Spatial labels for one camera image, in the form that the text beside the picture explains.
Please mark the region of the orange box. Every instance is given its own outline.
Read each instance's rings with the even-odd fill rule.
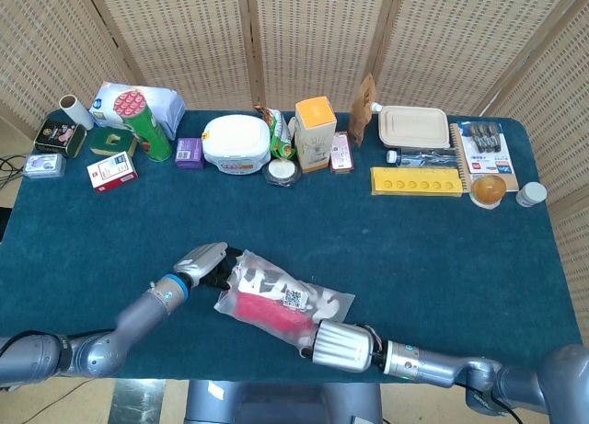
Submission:
[[[325,96],[296,103],[294,144],[304,173],[329,165],[337,120]]]

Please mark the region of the floor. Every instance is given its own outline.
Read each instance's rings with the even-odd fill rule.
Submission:
[[[0,128],[0,155],[30,151],[31,142],[19,133]],[[14,205],[20,181],[0,190],[0,207]],[[26,385],[13,392],[0,392],[0,422],[3,424],[127,424],[138,421],[109,419],[116,381],[53,378]],[[186,406],[188,382],[167,380],[159,419],[145,424],[181,424]],[[508,418],[478,415],[464,404],[460,387],[441,389],[419,384],[383,384],[384,416],[392,424],[507,424]],[[548,424],[548,418],[517,410],[525,424]]]

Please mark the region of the small white bottle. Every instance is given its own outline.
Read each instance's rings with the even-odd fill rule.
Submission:
[[[517,192],[515,200],[521,206],[529,208],[530,206],[545,201],[547,196],[548,192],[544,185],[538,182],[529,182]]]

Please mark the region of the robotic hand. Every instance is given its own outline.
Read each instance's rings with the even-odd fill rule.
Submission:
[[[513,414],[512,408],[523,407],[548,414],[551,424],[589,424],[589,349],[582,345],[555,350],[534,372],[482,357],[457,358],[383,342],[371,327],[323,320],[313,347],[301,354],[348,372],[364,372],[375,364],[387,375],[416,383],[462,385],[467,405],[484,415]]]
[[[135,303],[122,311],[114,330],[76,336],[26,331],[0,338],[0,386],[37,383],[51,376],[111,376],[123,365],[131,347],[188,300],[203,282],[227,289],[232,265],[241,251],[227,243],[193,249]]]

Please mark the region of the plastic bag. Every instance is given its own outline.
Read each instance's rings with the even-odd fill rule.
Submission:
[[[299,349],[310,346],[323,319],[341,322],[355,295],[294,279],[249,251],[237,258],[231,289],[214,308],[265,330]]]

